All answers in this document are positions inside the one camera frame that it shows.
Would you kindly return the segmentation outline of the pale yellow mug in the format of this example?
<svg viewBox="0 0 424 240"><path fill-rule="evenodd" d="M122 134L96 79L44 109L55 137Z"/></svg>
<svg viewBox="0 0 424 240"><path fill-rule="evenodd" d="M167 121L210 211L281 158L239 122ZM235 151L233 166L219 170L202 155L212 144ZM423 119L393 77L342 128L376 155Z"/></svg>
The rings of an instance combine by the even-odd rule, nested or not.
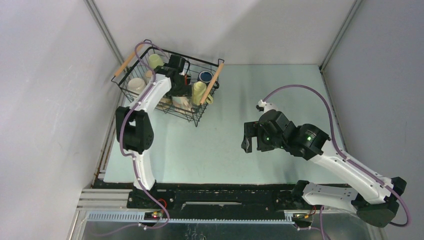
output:
<svg viewBox="0 0 424 240"><path fill-rule="evenodd" d="M206 89L207 89L207 85L202 81L198 81L193 84L191 99L194 105L197 105L197 106L200 105L201 99L204 93L206 92Z"/></svg>

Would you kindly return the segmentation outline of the floral painted ceramic mug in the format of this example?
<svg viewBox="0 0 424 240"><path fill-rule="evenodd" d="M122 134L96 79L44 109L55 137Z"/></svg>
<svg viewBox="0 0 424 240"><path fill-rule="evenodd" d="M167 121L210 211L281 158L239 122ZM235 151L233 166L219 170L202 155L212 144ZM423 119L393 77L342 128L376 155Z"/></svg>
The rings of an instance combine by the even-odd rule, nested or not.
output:
<svg viewBox="0 0 424 240"><path fill-rule="evenodd" d="M173 96L171 99L177 112L187 114L192 111L192 104L186 96Z"/></svg>

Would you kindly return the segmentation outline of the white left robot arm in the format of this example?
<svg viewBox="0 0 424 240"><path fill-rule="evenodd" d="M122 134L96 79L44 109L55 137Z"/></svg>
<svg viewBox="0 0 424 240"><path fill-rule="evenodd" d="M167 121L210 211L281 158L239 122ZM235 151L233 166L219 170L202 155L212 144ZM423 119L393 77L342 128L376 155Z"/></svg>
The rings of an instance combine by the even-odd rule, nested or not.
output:
<svg viewBox="0 0 424 240"><path fill-rule="evenodd" d="M152 70L152 77L141 94L129 106L120 106L115 111L117 141L121 153L132 159L134 186L143 190L138 201L145 208L153 208L158 202L158 194L151 190L156 179L149 151L155 136L150 115L164 97L191 95L186 62L182 56L172 54L167 63Z"/></svg>

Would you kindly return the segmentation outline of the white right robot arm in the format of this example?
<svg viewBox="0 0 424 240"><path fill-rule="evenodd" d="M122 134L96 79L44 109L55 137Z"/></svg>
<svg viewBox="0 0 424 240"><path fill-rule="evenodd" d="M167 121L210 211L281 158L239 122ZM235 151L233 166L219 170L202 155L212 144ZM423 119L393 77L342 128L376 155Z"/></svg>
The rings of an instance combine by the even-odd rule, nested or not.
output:
<svg viewBox="0 0 424 240"><path fill-rule="evenodd" d="M284 150L329 170L348 184L335 187L299 180L290 196L295 208L334 207L353 213L374 227L394 225L401 206L399 197L407 184L404 179L373 171L336 147L326 132L309 123L296 126L272 103L260 101L256 107L262 112L259 120L243 126L241 148L246 153L252 152L252 139L256 138L258 151Z"/></svg>

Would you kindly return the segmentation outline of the dark blue mug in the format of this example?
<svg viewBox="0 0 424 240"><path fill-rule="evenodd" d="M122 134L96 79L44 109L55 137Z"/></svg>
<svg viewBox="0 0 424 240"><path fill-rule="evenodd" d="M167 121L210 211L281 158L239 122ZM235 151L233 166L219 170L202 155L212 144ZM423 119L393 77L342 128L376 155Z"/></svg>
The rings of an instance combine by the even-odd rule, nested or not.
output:
<svg viewBox="0 0 424 240"><path fill-rule="evenodd" d="M214 77L213 73L211 73L210 71L204 70L198 74L197 81L203 82L208 85L211 82L213 77Z"/></svg>

